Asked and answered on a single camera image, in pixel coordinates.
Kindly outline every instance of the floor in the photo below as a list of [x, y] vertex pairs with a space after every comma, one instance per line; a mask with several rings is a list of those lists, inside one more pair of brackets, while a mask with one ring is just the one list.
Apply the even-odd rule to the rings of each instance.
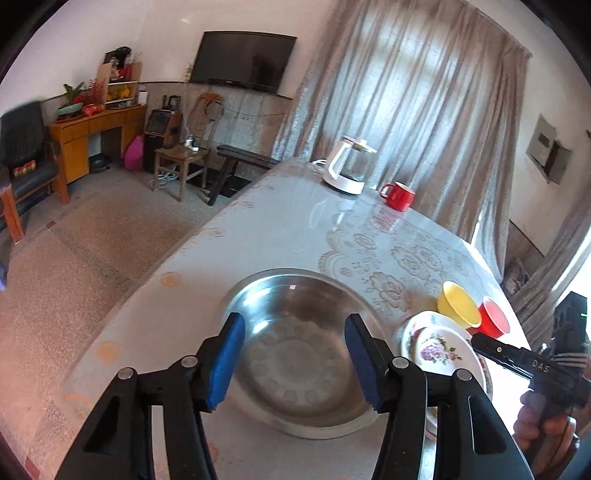
[[0, 292], [0, 432], [33, 478], [53, 479], [81, 425], [53, 395], [101, 320], [125, 292], [193, 228], [228, 203], [208, 207], [178, 182], [159, 192], [151, 176], [119, 167], [69, 185], [23, 217], [25, 238], [0, 233], [8, 288]]

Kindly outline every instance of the red mug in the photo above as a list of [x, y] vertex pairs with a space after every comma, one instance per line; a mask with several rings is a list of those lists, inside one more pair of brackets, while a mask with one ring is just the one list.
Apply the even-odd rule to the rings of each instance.
[[414, 198], [414, 191], [400, 182], [387, 183], [379, 191], [379, 194], [388, 205], [399, 212], [406, 212]]

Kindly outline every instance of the table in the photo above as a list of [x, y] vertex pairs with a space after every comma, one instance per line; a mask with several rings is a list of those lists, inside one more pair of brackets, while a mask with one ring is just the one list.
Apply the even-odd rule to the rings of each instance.
[[[152, 190], [158, 190], [158, 174], [161, 171], [165, 171], [168, 173], [175, 174], [181, 182], [180, 191], [178, 194], [177, 200], [179, 202], [183, 202], [184, 200], [184, 191], [185, 187], [187, 186], [187, 180], [192, 179], [194, 176], [203, 173], [203, 178], [201, 181], [201, 187], [205, 188], [205, 182], [207, 180], [207, 157], [209, 156], [209, 150], [203, 148], [201, 150], [195, 151], [191, 150], [190, 148], [185, 147], [184, 145], [175, 145], [173, 148], [159, 148], [155, 152], [154, 156], [154, 183], [152, 184]], [[171, 168], [163, 167], [161, 165], [162, 160], [167, 160], [173, 163], [178, 163], [181, 165], [180, 172], [173, 170]], [[189, 165], [191, 163], [195, 163], [199, 160], [203, 160], [203, 168], [201, 170], [197, 170], [191, 175], [189, 175]]]
[[[236, 173], [236, 167], [239, 162], [243, 162], [253, 167], [264, 168], [265, 170], [270, 170], [279, 163], [279, 161], [274, 158], [249, 152], [248, 150], [243, 150], [241, 148], [231, 147], [230, 145], [219, 145], [217, 147], [217, 154], [224, 158], [224, 163], [220, 169], [216, 183], [213, 184], [212, 191], [209, 194], [209, 201], [207, 204], [210, 207], [215, 205], [217, 196], [222, 191], [226, 179]], [[203, 175], [207, 173], [207, 166], [204, 167], [204, 172]]]
[[88, 136], [113, 128], [121, 128], [118, 153], [123, 157], [131, 141], [144, 132], [145, 106], [110, 109], [92, 116], [81, 116], [68, 122], [48, 126], [53, 140], [60, 144], [64, 159], [66, 183], [87, 175]]
[[[322, 182], [315, 166], [293, 160], [267, 172], [188, 234], [119, 302], [71, 370], [56, 403], [81, 421], [120, 368], [143, 373], [195, 353], [206, 337], [219, 332], [224, 295], [243, 278], [280, 267], [321, 272], [353, 288], [374, 306], [390, 338], [406, 318], [435, 308], [443, 280], [457, 281], [474, 299], [488, 294], [500, 305], [512, 329], [502, 341], [527, 346], [509, 303], [474, 248], [413, 210], [392, 210], [373, 190], [359, 197], [338, 193]], [[493, 404], [512, 431], [527, 381], [492, 362], [488, 366]], [[344, 438], [296, 439], [243, 414], [231, 390], [215, 413], [203, 416], [219, 478], [371, 477], [383, 417]], [[161, 432], [158, 415], [154, 428]], [[163, 471], [160, 434], [154, 449], [156, 468]], [[433, 462], [434, 443], [427, 442], [423, 478], [429, 478]]]

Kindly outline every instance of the glass kettle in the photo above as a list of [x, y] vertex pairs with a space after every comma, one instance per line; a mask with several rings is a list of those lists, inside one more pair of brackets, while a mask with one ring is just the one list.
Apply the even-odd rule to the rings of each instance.
[[326, 158], [322, 179], [341, 192], [359, 195], [374, 172], [377, 152], [363, 138], [343, 137]]

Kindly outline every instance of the kettle lid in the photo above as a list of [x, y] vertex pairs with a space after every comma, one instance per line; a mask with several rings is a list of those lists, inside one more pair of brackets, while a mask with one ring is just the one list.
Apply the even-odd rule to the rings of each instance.
[[368, 145], [368, 141], [364, 138], [353, 138], [343, 135], [343, 140], [351, 144], [351, 148], [359, 152], [377, 153], [375, 148]]

